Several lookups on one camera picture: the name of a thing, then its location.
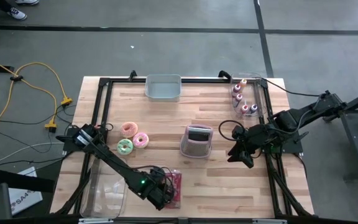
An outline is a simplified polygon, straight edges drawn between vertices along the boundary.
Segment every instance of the donut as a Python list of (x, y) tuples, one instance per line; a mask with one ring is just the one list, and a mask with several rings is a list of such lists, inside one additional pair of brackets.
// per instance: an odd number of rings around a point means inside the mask
[(120, 129), (121, 136), (130, 138), (137, 133), (137, 125), (133, 122), (125, 122)]
[(134, 145), (129, 139), (122, 139), (117, 144), (117, 152), (121, 155), (128, 155), (134, 149)]
[(143, 149), (149, 143), (149, 137), (145, 133), (137, 133), (133, 139), (134, 146), (138, 149)]

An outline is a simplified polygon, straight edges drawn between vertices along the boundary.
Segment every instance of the concrete floor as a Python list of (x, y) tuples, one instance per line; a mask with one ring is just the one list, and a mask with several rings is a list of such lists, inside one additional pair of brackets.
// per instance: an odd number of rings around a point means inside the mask
[[(358, 30), (358, 0), (260, 0), (260, 7), (266, 29)], [(0, 12), (0, 24), (258, 28), (252, 0), (100, 0), (97, 3), (41, 0), (38, 6), (19, 9), (28, 13), (26, 21), (13, 21)], [(284, 78), (287, 89), (315, 94), (330, 90), (344, 101), (358, 95), (358, 35), (267, 35), (267, 44), (274, 77)], [(128, 75), (136, 70), (139, 75), (176, 73), (215, 77), (220, 70), (226, 70), (267, 76), (259, 34), (0, 30), (0, 63), (17, 68), (29, 62), (52, 66), (74, 101), (85, 75)], [(22, 74), (34, 85), (51, 90), (58, 100), (62, 98), (58, 83), (48, 70), (30, 67)], [(0, 111), (8, 88), (8, 76), (0, 74)], [(294, 108), (314, 101), (302, 96), (288, 97)], [(18, 83), (3, 119), (33, 122), (52, 113), (48, 95)], [(65, 128), (61, 121), (58, 125)], [(49, 141), (42, 126), (0, 123), (0, 131), (36, 144)], [(358, 169), (358, 159), (340, 120), (331, 124), (319, 120), (302, 131), (310, 132), (303, 139), (303, 149), (316, 214), (358, 221), (358, 184), (342, 181), (344, 174)], [(21, 147), (0, 136), (0, 158)], [(31, 150), (24, 151), (7, 161), (59, 157), (62, 147), (52, 149), (41, 156)], [(1, 168), (17, 172), (27, 167), (28, 164), (20, 163)]]

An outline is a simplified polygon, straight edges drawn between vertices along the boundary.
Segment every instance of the wooden table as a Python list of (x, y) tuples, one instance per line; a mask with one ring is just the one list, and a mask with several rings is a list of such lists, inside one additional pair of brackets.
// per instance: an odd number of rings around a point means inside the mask
[[(73, 123), (90, 123), (100, 77), (84, 77)], [(281, 78), (270, 81), (284, 86)], [(147, 200), (141, 200), (127, 191), (122, 217), (211, 217), (252, 218), (273, 217), (264, 155), (254, 160), (249, 169), (241, 162), (227, 162), (227, 152), (234, 142), (223, 139), (218, 126), (232, 119), (228, 84), (184, 83), (178, 103), (151, 103), (144, 95), (144, 84), (115, 83), (109, 109), (108, 146), (116, 148), (119, 128), (126, 121), (136, 122), (139, 131), (149, 135), (150, 143), (144, 150), (136, 150), (125, 159), (130, 166), (156, 165), (180, 170), (182, 176), (181, 208), (158, 211)], [(287, 94), (268, 86), (273, 112), (289, 109)], [(246, 121), (252, 126), (258, 120)], [(179, 152), (179, 142), (189, 124), (206, 124), (214, 128), (213, 150), (207, 159), (190, 159)], [(228, 124), (223, 133), (230, 136), (234, 125)], [(51, 212), (57, 211), (69, 199), (78, 185), (84, 154), (73, 153), (63, 161), (53, 198)], [(301, 162), (294, 155), (283, 155), (287, 184), (294, 196), (313, 213), (308, 184)], [(284, 211), (281, 190), (280, 208)]]

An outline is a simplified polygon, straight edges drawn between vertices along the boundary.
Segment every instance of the white sneaker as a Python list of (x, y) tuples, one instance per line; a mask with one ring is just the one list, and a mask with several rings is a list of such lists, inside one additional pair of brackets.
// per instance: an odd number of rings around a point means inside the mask
[(16, 4), (20, 6), (33, 6), (35, 4), (38, 4), (39, 0), (15, 0)]
[(16, 8), (12, 7), (10, 12), (7, 12), (8, 15), (12, 16), (13, 18), (17, 19), (17, 20), (25, 20), (27, 18), (27, 15), (24, 14), (23, 12), (20, 12), (19, 10), (17, 10)]

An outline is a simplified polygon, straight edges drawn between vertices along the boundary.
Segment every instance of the pink donut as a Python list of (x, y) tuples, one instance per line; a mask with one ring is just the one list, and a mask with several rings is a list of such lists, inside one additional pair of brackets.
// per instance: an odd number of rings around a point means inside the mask
[(120, 133), (124, 138), (130, 138), (137, 133), (137, 125), (133, 122), (125, 122), (121, 126)]
[(149, 143), (149, 137), (145, 133), (137, 133), (132, 142), (136, 148), (143, 149)]

